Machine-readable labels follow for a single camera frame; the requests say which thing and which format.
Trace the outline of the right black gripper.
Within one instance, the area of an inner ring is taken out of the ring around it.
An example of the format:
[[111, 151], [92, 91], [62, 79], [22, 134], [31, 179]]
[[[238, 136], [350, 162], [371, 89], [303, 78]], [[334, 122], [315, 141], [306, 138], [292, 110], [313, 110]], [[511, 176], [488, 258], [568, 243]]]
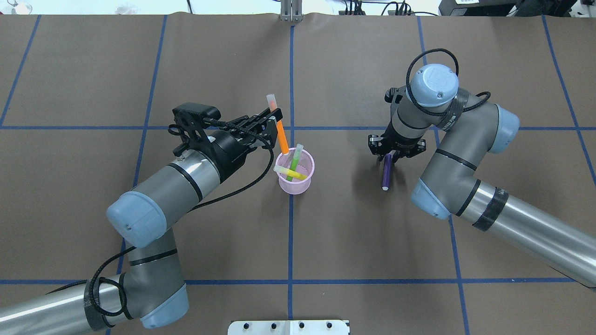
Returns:
[[382, 162], [386, 154], [391, 154], [391, 162], [396, 163], [398, 159], [412, 158], [425, 152], [427, 144], [422, 138], [402, 141], [389, 135], [368, 135], [368, 148], [377, 157], [377, 162]]

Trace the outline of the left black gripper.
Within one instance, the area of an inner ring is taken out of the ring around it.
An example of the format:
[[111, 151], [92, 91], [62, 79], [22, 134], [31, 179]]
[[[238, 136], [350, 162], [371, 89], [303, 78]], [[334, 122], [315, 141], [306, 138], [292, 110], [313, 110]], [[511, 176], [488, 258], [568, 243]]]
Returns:
[[277, 123], [283, 118], [280, 108], [267, 108], [251, 117], [223, 122], [218, 108], [198, 103], [181, 104], [172, 113], [174, 123], [169, 126], [169, 133], [182, 141], [173, 150], [174, 156], [181, 157], [187, 150], [202, 153], [214, 163], [222, 182], [244, 165], [254, 147], [274, 148]]

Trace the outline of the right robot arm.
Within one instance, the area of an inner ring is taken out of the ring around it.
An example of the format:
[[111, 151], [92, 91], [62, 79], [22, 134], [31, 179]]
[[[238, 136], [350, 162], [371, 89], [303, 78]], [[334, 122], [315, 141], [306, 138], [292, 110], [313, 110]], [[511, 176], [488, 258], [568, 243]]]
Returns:
[[414, 182], [411, 200], [452, 217], [595, 289], [595, 184], [570, 134], [523, 131], [503, 105], [460, 85], [442, 64], [411, 70], [386, 91], [390, 119], [370, 150], [393, 162], [423, 154], [431, 127], [443, 132]]

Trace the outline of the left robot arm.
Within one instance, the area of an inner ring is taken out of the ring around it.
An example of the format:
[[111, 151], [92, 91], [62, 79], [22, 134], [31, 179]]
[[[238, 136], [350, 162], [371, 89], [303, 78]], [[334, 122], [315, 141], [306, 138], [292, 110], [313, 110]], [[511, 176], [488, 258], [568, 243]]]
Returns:
[[123, 193], [107, 218], [126, 249], [88, 280], [1, 310], [3, 335], [83, 335], [127, 320], [145, 328], [176, 322], [188, 311], [173, 225], [206, 206], [204, 198], [258, 147], [273, 151], [280, 108], [221, 121], [215, 106], [184, 103], [172, 110], [168, 132], [179, 136], [174, 161]]

